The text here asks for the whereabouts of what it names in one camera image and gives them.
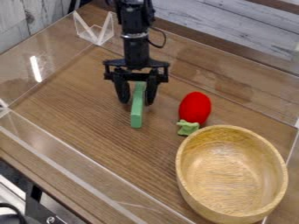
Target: white wooden panel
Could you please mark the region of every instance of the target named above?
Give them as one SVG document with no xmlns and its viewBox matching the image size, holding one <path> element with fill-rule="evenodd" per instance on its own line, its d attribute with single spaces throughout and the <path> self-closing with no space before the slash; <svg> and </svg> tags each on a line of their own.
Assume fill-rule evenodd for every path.
<svg viewBox="0 0 299 224">
<path fill-rule="evenodd" d="M 62 15 L 68 15 L 69 7 L 70 7 L 70 0 L 61 0 L 61 7 L 62 7 Z"/>
<path fill-rule="evenodd" d="M 248 46 L 283 59 L 292 58 L 299 35 L 241 17 L 199 0 L 153 0 L 157 17 L 205 32 L 221 39 Z"/>
<path fill-rule="evenodd" d="M 24 21 L 24 5 L 21 0 L 0 0 L 0 33 Z"/>
<path fill-rule="evenodd" d="M 34 34 L 62 17 L 61 0 L 22 0 L 24 8 L 30 15 L 29 32 Z"/>
<path fill-rule="evenodd" d="M 0 53 L 29 37 L 26 21 L 21 21 L 0 35 Z"/>
<path fill-rule="evenodd" d="M 299 33 L 299 15 L 244 0 L 200 0 L 208 5 Z"/>
</svg>

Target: cable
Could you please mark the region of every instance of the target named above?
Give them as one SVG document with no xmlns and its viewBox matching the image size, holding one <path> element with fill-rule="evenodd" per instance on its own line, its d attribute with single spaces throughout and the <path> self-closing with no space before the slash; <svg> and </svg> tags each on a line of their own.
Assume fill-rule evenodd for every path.
<svg viewBox="0 0 299 224">
<path fill-rule="evenodd" d="M 28 224 L 26 223 L 26 220 L 24 219 L 24 216 L 22 216 L 21 212 L 18 211 L 18 209 L 14 206 L 12 206 L 8 203 L 0 203 L 0 208 L 1 207 L 10 208 L 16 212 L 16 215 L 17 215 L 17 218 L 18 218 L 18 221 L 20 221 L 20 224 Z"/>
<path fill-rule="evenodd" d="M 155 43 L 149 40 L 149 38 L 147 39 L 147 41 L 148 41 L 148 43 L 149 43 L 153 47 L 161 49 L 161 48 L 164 48 L 164 45 L 165 45 L 165 42 L 167 42 L 167 36 L 165 36 L 165 34 L 164 34 L 164 32 L 163 32 L 161 30 L 159 30 L 159 29 L 156 29 L 156 28 L 153 28 L 153 27 L 151 27 L 151 29 L 155 30 L 156 32 L 160 32 L 160 33 L 163 34 L 163 44 L 161 44 L 161 45 L 155 44 Z"/>
</svg>

